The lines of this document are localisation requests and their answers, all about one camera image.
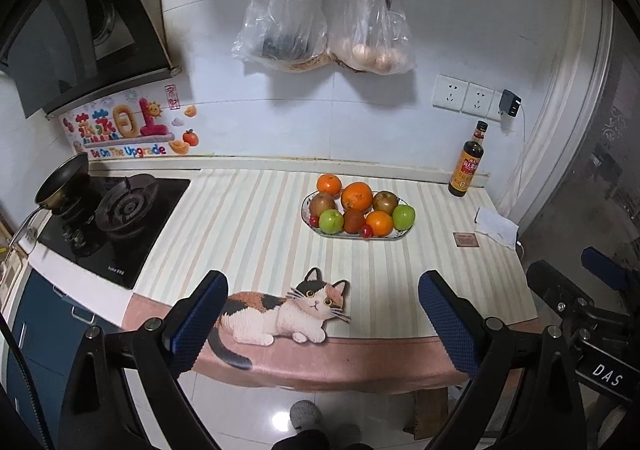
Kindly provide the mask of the green apple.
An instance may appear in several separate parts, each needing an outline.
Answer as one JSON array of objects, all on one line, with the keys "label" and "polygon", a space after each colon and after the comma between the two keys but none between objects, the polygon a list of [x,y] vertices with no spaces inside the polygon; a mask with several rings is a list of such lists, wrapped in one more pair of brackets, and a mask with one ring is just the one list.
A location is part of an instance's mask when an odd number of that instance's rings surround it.
[{"label": "green apple", "polygon": [[343,230],[344,217],[338,210],[327,209],[319,216],[319,228],[326,235],[337,235]]},{"label": "green apple", "polygon": [[416,211],[408,204],[398,204],[393,210],[392,218],[396,230],[406,231],[409,230],[416,221]]}]

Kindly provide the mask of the small orange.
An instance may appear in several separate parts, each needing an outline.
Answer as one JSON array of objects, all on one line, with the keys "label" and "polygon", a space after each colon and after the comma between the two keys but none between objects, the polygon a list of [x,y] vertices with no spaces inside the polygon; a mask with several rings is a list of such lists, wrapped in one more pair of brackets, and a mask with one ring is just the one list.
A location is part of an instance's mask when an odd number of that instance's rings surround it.
[{"label": "small orange", "polygon": [[366,216],[366,224],[375,237],[386,237],[394,230],[393,218],[384,211],[372,211]]},{"label": "small orange", "polygon": [[316,188],[318,192],[336,197],[341,195],[343,188],[341,180],[334,174],[322,174],[318,177]]}]

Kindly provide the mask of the brown pear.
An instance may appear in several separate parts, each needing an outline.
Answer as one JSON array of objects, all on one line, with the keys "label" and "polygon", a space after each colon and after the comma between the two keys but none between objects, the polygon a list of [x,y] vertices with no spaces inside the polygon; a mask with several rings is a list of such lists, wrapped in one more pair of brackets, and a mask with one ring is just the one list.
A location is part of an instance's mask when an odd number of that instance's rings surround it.
[{"label": "brown pear", "polygon": [[309,202],[309,214],[311,216],[320,217],[326,210],[335,209],[335,200],[327,192],[318,192]]},{"label": "brown pear", "polygon": [[390,191],[381,190],[375,194],[372,200],[372,207],[375,211],[392,215],[395,207],[398,206],[397,196]]}]

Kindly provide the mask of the dark red orange fruit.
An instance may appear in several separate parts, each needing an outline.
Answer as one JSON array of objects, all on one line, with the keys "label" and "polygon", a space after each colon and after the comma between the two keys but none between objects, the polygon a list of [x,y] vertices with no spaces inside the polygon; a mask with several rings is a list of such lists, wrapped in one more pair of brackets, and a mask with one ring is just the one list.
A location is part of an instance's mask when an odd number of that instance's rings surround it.
[{"label": "dark red orange fruit", "polygon": [[344,232],[349,233],[350,235],[358,235],[362,226],[366,223],[363,213],[358,210],[348,209],[344,212],[343,217]]}]

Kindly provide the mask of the large orange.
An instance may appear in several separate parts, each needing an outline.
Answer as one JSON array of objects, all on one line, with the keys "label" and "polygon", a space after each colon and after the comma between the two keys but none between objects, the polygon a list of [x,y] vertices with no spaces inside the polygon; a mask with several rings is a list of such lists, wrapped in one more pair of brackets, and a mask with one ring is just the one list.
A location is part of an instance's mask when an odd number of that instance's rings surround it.
[{"label": "large orange", "polygon": [[372,202],[373,192],[363,181],[355,181],[342,190],[341,203],[344,211],[355,210],[366,213],[372,207]]}]

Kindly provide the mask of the blue kitchen cabinet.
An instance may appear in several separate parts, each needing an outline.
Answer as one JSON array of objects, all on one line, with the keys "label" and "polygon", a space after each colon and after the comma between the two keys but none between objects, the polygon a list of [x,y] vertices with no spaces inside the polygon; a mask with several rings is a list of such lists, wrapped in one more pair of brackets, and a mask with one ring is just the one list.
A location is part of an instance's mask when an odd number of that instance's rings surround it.
[{"label": "blue kitchen cabinet", "polygon": [[47,426],[58,442],[66,384],[81,337],[91,325],[106,333],[119,329],[66,296],[36,270],[28,276],[12,333],[20,345]]}]

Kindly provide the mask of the white crumpled paper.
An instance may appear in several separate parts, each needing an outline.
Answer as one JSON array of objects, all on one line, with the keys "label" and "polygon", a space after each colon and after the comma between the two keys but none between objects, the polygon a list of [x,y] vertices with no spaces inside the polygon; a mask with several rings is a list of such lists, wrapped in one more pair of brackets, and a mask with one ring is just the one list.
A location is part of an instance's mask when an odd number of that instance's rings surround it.
[{"label": "white crumpled paper", "polygon": [[474,218],[475,231],[496,241],[506,248],[515,250],[518,242],[518,224],[497,212],[480,207]]}]

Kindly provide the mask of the small brown square coaster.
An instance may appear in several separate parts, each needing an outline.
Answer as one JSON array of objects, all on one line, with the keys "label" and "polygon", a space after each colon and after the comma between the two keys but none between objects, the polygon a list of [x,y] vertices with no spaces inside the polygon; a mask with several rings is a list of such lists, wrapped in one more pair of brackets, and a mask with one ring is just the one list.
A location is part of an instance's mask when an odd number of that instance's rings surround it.
[{"label": "small brown square coaster", "polygon": [[475,233],[454,233],[454,242],[460,249],[476,249],[480,246]]}]

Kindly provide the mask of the dark soy sauce bottle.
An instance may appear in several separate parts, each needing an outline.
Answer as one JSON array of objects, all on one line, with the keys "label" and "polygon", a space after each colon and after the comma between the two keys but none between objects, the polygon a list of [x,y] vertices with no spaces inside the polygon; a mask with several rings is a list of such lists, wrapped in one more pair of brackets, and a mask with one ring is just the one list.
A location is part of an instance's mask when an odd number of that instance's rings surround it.
[{"label": "dark soy sauce bottle", "polygon": [[473,136],[464,143],[454,172],[448,183],[448,190],[455,197],[463,197],[471,187],[480,160],[484,155],[483,141],[488,124],[478,121]]}]

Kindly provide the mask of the black gas stove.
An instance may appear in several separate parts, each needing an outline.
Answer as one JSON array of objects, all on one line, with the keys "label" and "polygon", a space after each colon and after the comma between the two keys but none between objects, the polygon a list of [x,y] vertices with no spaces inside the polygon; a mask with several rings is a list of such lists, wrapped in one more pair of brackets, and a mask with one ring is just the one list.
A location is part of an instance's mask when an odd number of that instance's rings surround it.
[{"label": "black gas stove", "polygon": [[38,242],[130,290],[190,181],[150,174],[87,181],[78,201],[51,216]]}]

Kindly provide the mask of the black plug adapter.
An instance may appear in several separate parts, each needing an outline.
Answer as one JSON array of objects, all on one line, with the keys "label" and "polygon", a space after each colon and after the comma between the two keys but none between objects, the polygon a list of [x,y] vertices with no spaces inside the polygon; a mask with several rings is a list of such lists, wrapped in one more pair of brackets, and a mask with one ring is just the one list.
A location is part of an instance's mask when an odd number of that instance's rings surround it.
[{"label": "black plug adapter", "polygon": [[503,90],[500,97],[499,113],[515,118],[518,115],[521,103],[522,99],[520,96],[510,90]]}]

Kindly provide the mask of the striped cat table mat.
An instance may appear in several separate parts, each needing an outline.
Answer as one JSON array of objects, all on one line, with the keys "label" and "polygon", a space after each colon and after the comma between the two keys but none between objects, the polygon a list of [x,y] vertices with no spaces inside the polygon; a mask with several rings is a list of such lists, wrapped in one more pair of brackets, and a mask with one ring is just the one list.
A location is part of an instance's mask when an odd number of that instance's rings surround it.
[{"label": "striped cat table mat", "polygon": [[122,324],[136,329],[162,317],[210,270],[226,275],[231,292],[284,295],[311,268],[324,279],[346,280],[346,319],[326,325],[319,345],[279,338],[268,347],[233,344],[248,370],[223,363],[210,349],[196,370],[242,386],[283,386],[321,392],[412,392],[458,383],[446,350],[418,299],[418,282],[434,269],[484,316],[521,331],[539,321],[518,255],[479,236],[473,248],[456,238],[472,233],[476,212],[491,207],[480,188],[457,198],[445,186],[372,179],[416,210],[398,240],[322,237],[302,220],[312,173],[217,169],[194,173],[134,286]]}]

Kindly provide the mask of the small black frying pan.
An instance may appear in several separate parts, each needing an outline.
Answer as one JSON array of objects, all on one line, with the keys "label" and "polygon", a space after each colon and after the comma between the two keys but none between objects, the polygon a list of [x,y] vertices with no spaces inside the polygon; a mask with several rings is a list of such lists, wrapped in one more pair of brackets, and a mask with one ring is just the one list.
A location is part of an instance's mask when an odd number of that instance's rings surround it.
[{"label": "small black frying pan", "polygon": [[8,244],[8,250],[15,249],[29,224],[40,211],[58,211],[78,201],[89,185],[88,171],[87,152],[74,155],[53,171],[37,191],[36,208],[17,228]]}]

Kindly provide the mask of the floral glass oval plate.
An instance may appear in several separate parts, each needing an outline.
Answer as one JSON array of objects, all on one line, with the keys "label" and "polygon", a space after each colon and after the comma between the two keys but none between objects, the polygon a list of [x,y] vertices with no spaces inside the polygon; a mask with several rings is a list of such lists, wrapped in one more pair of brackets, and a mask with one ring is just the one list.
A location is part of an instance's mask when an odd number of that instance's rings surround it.
[{"label": "floral glass oval plate", "polygon": [[401,239],[411,229],[398,230],[393,218],[386,221],[377,211],[346,212],[340,200],[333,201],[332,209],[314,203],[320,192],[311,192],[300,205],[302,221],[318,235],[327,238],[392,241]]}]

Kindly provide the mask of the clear plastic bag with eggs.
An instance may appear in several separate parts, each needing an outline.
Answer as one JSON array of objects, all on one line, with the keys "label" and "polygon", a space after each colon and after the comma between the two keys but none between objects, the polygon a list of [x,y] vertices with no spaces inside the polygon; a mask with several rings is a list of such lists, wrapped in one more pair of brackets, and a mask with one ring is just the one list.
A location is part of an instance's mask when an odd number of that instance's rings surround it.
[{"label": "clear plastic bag with eggs", "polygon": [[394,76],[411,71],[412,35],[400,0],[337,0],[330,22],[329,51],[337,64],[356,72]]}]

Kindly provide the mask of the clear plastic bag dark contents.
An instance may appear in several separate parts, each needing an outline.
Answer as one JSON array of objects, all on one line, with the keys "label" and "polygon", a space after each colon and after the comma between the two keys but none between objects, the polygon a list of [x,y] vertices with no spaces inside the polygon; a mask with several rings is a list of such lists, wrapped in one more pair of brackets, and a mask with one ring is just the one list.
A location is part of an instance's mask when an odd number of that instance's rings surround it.
[{"label": "clear plastic bag dark contents", "polygon": [[330,61],[322,0],[250,0],[232,56],[283,72],[306,72]]}]

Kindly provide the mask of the black range hood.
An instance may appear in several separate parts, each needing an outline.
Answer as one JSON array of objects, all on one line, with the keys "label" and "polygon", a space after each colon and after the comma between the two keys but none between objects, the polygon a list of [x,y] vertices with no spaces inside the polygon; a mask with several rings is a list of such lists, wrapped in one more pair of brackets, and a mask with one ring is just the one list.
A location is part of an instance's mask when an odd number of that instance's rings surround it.
[{"label": "black range hood", "polygon": [[1,71],[26,117],[167,79],[162,0],[1,0]]}]

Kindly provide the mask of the white wall socket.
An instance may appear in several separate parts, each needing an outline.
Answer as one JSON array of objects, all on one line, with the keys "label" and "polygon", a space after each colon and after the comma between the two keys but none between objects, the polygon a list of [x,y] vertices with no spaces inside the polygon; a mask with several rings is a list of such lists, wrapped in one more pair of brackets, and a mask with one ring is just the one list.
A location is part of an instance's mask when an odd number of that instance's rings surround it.
[{"label": "white wall socket", "polygon": [[440,109],[460,112],[468,88],[468,81],[439,74],[436,78],[432,104]]},{"label": "white wall socket", "polygon": [[494,95],[495,91],[492,88],[469,83],[461,111],[465,114],[474,115],[474,117],[487,118]]}]

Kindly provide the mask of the colourful wall sticker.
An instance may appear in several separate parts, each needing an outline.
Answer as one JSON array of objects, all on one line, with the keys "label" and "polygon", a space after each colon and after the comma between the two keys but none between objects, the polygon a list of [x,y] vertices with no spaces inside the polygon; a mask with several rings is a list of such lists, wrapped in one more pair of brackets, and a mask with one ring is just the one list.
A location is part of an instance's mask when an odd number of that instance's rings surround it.
[{"label": "colourful wall sticker", "polygon": [[58,118],[70,146],[90,160],[201,155],[198,106],[175,83],[145,84],[66,111]]}]

